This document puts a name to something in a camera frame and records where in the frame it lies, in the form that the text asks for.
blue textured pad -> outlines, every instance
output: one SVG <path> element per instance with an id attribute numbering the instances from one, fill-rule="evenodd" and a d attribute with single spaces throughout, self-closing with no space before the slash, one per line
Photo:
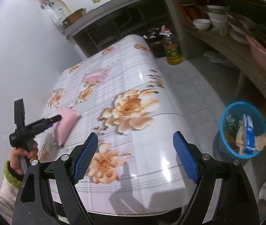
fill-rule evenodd
<path id="1" fill-rule="evenodd" d="M 79 180 L 84 178 L 89 164 L 98 148 L 98 136 L 95 134 L 90 141 L 85 142 L 84 145 L 86 145 L 86 147 L 74 165 L 72 179 L 76 184 Z"/>
<path id="2" fill-rule="evenodd" d="M 197 183 L 200 179 L 197 171 L 197 163 L 186 146 L 186 142 L 178 133 L 173 134 L 172 141 L 175 151 L 177 152 L 177 156 L 179 157 L 188 178 Z"/>

cooking oil bottle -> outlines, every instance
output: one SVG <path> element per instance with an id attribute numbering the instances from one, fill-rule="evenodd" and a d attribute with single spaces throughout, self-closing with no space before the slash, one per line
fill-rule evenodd
<path id="1" fill-rule="evenodd" d="M 162 26 L 160 34 L 164 35 L 163 46 L 166 55 L 166 61 L 171 65 L 180 64 L 183 61 L 179 41 L 168 28 Z"/>

blue trash can rim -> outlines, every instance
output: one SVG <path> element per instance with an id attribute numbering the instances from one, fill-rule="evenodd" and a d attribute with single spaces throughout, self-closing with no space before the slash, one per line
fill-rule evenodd
<path id="1" fill-rule="evenodd" d="M 251 154 L 251 155 L 240 155 L 239 153 L 236 153 L 235 151 L 232 150 L 232 148 L 228 145 L 228 143 L 225 140 L 225 135 L 223 133 L 223 121 L 225 118 L 226 113 L 228 112 L 228 110 L 230 110 L 232 107 L 236 106 L 236 105 L 246 105 L 247 107 L 249 107 L 250 109 L 252 109 L 253 111 L 255 111 L 255 113 L 261 118 L 261 120 L 263 121 L 263 126 L 264 126 L 264 132 L 266 133 L 266 123 L 264 121 L 264 118 L 262 116 L 262 114 L 260 113 L 260 111 L 253 106 L 252 104 L 249 104 L 247 102 L 244 101 L 236 101 L 234 103 L 232 103 L 231 105 L 229 105 L 225 111 L 223 112 L 222 116 L 221 116 L 221 120 L 220 120 L 220 124 L 219 124 L 219 131 L 220 131 L 220 135 L 222 138 L 223 143 L 225 144 L 226 148 L 229 150 L 229 152 L 231 152 L 235 157 L 240 158 L 240 159 L 249 159 L 252 157 L 255 157 L 256 155 L 258 155 L 260 152 L 256 151 L 255 153 Z"/>

gray floor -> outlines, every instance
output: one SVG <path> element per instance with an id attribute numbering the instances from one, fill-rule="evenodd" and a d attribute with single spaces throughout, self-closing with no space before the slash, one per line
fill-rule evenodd
<path id="1" fill-rule="evenodd" d="M 224 109 L 235 100 L 239 70 L 213 64 L 204 56 L 185 60 L 179 65 L 169 65 L 165 58 L 156 59 L 156 62 L 177 96 L 202 153 L 224 160 L 215 148 L 219 121 Z M 258 201 L 259 190 L 266 180 L 266 147 L 258 156 L 242 164 Z M 205 221 L 213 216 L 220 183 L 220 180 L 216 183 Z M 266 219 L 266 202 L 258 201 L 258 205 L 263 221 Z"/>

silver bolt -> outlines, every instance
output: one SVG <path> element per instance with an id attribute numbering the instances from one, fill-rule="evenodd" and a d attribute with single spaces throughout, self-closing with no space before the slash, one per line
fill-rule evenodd
<path id="1" fill-rule="evenodd" d="M 63 155 L 62 157 L 61 157 L 61 160 L 62 161 L 66 161 L 66 160 L 68 160 L 69 159 L 69 155 Z"/>
<path id="2" fill-rule="evenodd" d="M 33 160 L 33 161 L 31 162 L 31 165 L 32 165 L 32 166 L 35 166 L 37 163 L 38 163 L 38 160 Z"/>
<path id="3" fill-rule="evenodd" d="M 237 159 L 234 159 L 234 160 L 233 160 L 233 163 L 234 163 L 236 166 L 238 166 L 238 165 L 240 164 L 240 161 L 237 160 Z"/>
<path id="4" fill-rule="evenodd" d="M 204 160 L 210 160 L 210 155 L 209 154 L 203 154 L 202 156 L 201 156 Z"/>

